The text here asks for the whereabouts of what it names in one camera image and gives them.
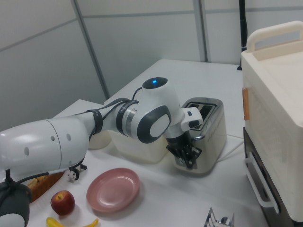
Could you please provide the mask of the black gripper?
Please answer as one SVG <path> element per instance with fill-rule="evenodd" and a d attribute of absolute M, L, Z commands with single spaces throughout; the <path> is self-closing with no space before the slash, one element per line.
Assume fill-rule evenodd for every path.
<path fill-rule="evenodd" d="M 181 165 L 192 169 L 202 154 L 202 149 L 199 146 L 202 139 L 203 136 L 191 133 L 189 130 L 176 138 L 167 138 L 166 149 L 175 157 L 177 163 L 181 162 Z"/>

